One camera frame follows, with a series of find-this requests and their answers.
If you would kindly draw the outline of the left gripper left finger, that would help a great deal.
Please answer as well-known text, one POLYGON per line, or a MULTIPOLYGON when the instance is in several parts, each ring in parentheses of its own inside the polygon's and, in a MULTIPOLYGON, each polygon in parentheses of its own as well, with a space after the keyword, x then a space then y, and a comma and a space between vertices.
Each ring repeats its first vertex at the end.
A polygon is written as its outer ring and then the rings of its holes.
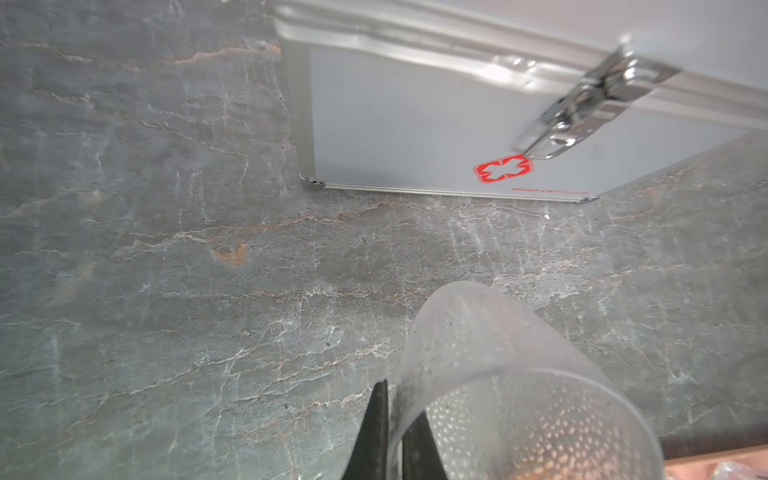
POLYGON ((385 480, 389 433, 388 382, 377 382, 342 480, 385 480))

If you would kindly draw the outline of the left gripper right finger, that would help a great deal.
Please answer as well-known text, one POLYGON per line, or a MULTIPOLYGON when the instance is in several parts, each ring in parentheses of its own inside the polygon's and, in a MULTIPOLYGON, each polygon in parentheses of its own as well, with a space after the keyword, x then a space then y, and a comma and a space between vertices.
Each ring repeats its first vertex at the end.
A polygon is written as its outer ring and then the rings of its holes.
POLYGON ((447 480, 426 413, 421 413, 402 439, 404 480, 447 480))

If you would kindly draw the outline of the frosted dimpled cup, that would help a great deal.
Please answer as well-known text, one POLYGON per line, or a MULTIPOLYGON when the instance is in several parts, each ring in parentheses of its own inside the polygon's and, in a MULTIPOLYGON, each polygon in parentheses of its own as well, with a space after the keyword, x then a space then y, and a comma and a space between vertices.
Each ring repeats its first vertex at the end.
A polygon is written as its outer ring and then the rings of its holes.
POLYGON ((428 297, 403 349, 387 475, 428 420, 450 479, 661 479, 657 436, 599 367, 525 304, 459 281, 428 297))

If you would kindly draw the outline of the pink plastic tray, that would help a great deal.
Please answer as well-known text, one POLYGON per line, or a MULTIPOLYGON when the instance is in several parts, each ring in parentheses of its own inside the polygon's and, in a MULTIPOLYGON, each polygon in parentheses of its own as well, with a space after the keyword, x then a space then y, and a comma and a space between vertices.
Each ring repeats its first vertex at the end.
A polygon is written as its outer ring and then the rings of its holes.
POLYGON ((676 480, 767 480, 767 445, 695 455, 665 462, 676 480))

